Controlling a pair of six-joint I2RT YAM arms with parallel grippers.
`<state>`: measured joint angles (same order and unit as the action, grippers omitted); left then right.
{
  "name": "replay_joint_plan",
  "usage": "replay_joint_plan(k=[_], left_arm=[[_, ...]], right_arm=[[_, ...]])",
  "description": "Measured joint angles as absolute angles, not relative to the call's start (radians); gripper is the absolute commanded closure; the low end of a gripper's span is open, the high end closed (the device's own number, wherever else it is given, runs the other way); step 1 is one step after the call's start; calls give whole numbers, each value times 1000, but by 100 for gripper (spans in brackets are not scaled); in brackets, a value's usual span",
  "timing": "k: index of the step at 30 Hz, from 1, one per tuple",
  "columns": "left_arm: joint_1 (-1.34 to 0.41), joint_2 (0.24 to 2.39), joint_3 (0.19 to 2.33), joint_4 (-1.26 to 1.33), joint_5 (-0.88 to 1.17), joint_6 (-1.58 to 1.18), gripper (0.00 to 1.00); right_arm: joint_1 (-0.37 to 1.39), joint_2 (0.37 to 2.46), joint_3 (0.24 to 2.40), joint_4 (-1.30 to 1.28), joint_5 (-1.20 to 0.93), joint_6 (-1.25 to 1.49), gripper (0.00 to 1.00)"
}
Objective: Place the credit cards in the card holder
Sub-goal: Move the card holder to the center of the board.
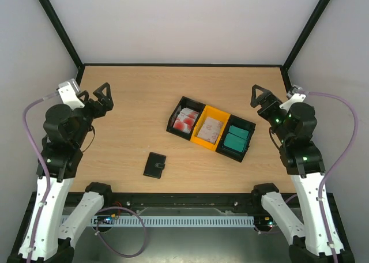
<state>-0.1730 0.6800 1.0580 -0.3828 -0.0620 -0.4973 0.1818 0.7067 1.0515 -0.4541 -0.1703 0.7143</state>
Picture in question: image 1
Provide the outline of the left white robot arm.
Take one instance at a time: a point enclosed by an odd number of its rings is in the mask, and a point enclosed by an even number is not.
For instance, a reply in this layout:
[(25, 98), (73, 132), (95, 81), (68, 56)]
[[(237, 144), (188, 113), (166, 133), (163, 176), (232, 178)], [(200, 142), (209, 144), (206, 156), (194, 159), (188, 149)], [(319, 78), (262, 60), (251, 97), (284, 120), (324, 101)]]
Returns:
[(95, 99), (71, 79), (24, 110), (22, 121), (27, 126), (27, 113), (33, 106), (57, 96), (62, 100), (46, 111), (43, 123), (46, 135), (41, 149), (30, 129), (25, 129), (38, 159), (37, 193), (27, 231), (21, 237), (22, 244), (8, 256), (8, 262), (72, 262), (76, 244), (92, 217), (110, 202), (111, 186), (92, 182), (74, 211), (65, 222), (61, 221), (67, 195), (84, 155), (83, 142), (95, 130), (92, 122), (114, 107), (109, 83), (102, 84), (93, 94)]

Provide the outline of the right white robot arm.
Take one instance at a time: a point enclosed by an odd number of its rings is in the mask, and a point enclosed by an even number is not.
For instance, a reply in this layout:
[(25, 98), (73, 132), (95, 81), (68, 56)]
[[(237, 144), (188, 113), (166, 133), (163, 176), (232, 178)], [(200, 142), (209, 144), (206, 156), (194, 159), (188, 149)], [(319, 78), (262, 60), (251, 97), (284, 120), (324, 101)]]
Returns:
[(305, 103), (300, 87), (293, 87), (287, 97), (282, 102), (271, 91), (253, 85), (250, 105), (259, 108), (258, 115), (280, 140), (280, 159), (295, 187), (302, 218), (292, 212), (273, 183), (254, 186), (252, 207), (270, 214), (288, 242), (291, 262), (354, 262), (345, 236), (334, 223), (325, 187), (328, 172), (312, 141), (315, 109)]

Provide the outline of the black leather card holder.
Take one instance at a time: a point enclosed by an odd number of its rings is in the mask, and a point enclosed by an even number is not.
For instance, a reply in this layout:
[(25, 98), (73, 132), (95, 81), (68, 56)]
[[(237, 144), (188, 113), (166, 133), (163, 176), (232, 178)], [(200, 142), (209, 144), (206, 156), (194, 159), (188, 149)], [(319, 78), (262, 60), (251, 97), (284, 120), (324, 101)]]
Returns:
[(166, 156), (150, 152), (144, 168), (144, 176), (160, 179), (165, 169)]

